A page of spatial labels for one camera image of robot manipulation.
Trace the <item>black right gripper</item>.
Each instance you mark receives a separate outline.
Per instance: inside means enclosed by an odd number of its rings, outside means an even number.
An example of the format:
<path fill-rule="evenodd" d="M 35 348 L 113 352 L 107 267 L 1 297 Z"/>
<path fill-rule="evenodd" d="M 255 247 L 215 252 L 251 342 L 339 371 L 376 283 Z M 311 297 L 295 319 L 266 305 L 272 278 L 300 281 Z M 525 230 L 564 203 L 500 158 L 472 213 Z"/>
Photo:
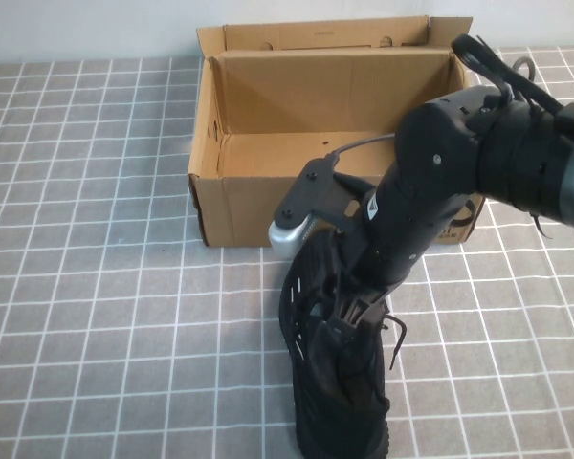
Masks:
<path fill-rule="evenodd" d="M 457 194 L 423 193 L 410 200 L 396 184 L 378 185 L 356 214 L 356 228 L 346 235 L 346 271 L 363 299 L 352 298 L 340 308 L 335 330 L 354 334 L 368 309 L 366 324 L 380 328 L 386 297 L 458 211 Z"/>

